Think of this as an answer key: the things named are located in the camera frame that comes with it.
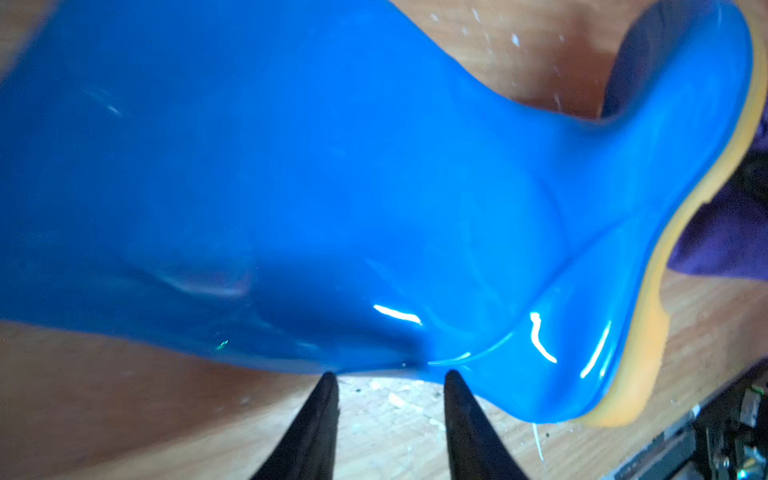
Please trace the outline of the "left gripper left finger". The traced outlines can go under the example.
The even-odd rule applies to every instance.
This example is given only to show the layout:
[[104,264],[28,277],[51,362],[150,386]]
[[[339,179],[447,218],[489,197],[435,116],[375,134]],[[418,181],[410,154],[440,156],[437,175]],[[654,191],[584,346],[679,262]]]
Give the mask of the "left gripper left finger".
[[326,372],[252,479],[332,479],[339,415],[338,381]]

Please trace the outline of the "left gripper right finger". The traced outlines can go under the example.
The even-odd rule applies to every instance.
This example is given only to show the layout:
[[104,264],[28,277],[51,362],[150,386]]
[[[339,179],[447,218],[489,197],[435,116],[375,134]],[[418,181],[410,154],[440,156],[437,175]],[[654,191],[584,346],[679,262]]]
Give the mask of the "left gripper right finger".
[[527,479],[456,370],[445,376],[444,413],[453,480]]

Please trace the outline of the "bright blue rubber boot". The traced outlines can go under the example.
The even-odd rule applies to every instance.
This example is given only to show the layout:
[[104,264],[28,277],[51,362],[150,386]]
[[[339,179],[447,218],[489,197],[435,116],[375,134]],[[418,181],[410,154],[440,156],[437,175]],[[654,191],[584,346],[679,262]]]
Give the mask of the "bright blue rubber boot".
[[388,1],[64,1],[1,85],[1,316],[635,420],[660,284],[763,111],[731,1],[660,1],[596,120],[488,89]]

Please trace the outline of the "purple cloth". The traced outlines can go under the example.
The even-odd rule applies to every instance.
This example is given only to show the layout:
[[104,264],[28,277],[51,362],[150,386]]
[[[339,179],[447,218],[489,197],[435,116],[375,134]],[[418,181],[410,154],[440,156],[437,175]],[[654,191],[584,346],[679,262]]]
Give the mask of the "purple cloth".
[[667,266],[698,276],[767,279],[767,114],[736,172],[700,207]]

